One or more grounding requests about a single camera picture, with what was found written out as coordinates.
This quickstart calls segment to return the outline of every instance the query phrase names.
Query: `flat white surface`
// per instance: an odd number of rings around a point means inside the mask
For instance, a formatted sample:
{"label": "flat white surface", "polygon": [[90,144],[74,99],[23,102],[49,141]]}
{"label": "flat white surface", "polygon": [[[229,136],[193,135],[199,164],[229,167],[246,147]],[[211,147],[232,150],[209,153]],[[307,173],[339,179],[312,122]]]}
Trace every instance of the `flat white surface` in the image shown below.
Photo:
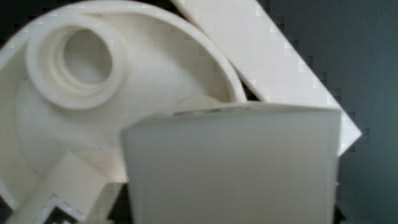
{"label": "flat white surface", "polygon": [[[31,85],[33,76],[28,75],[24,66],[24,46],[35,29],[53,19],[67,20],[76,14],[111,24],[122,36],[127,55],[129,72],[120,87],[108,101],[88,110],[63,109],[46,100]],[[14,110],[12,115],[8,114],[14,116],[8,125],[15,128],[15,143],[21,146],[24,163],[31,165],[30,172],[33,170],[40,177],[69,150],[103,175],[113,181],[124,182],[120,129],[142,117],[191,99],[245,101],[230,64],[204,34],[175,15],[136,2],[83,2],[37,18],[5,45],[0,71],[8,64],[19,68],[0,74],[17,77],[8,86],[15,90],[15,99],[8,101]]]}
{"label": "flat white surface", "polygon": [[55,206],[83,221],[106,183],[106,177],[67,152],[7,224],[40,224]]}
{"label": "flat white surface", "polygon": [[[341,109],[257,1],[172,2],[222,49],[261,101]],[[339,155],[358,136],[360,131],[342,113]]]}
{"label": "flat white surface", "polygon": [[328,224],[339,112],[248,104],[122,133],[136,224]]}

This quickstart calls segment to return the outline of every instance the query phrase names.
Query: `white plastic part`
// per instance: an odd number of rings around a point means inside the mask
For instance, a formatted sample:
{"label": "white plastic part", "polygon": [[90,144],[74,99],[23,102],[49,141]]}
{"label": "white plastic part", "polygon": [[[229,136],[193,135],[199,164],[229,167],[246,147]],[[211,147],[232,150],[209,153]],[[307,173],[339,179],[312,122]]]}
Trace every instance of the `white plastic part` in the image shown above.
{"label": "white plastic part", "polygon": [[[257,1],[172,2],[213,40],[259,100],[337,108],[342,111]],[[339,155],[358,136],[360,131],[342,113]]]}
{"label": "white plastic part", "polygon": [[[110,53],[110,74],[95,84],[78,79],[76,76],[83,74],[72,74],[65,65],[67,41],[81,30],[97,35]],[[85,15],[63,16],[46,21],[46,25],[31,30],[26,49],[28,76],[42,96],[60,107],[94,108],[115,94],[127,73],[129,62],[124,47],[124,40],[111,25],[104,20]],[[88,51],[88,53],[94,58],[97,52]],[[78,67],[74,70],[87,73],[81,68],[87,65],[79,63]]]}
{"label": "white plastic part", "polygon": [[[24,30],[14,50],[21,49],[26,61],[10,63],[26,65],[14,105],[28,162],[42,176],[69,150],[110,180],[124,182],[120,129],[193,98],[245,101],[230,64],[188,22],[136,2],[78,3],[44,15]],[[92,33],[111,60],[108,79],[94,86],[78,80],[76,71],[92,76],[106,72],[88,58],[79,63],[62,60],[63,53],[85,54]]]}
{"label": "white plastic part", "polygon": [[136,224],[330,224],[339,111],[165,113],[122,132]]}
{"label": "white plastic part", "polygon": [[40,182],[40,186],[23,207],[15,210],[7,223],[44,224],[55,206],[85,220],[108,178],[97,173],[72,153],[65,153],[60,162]]}

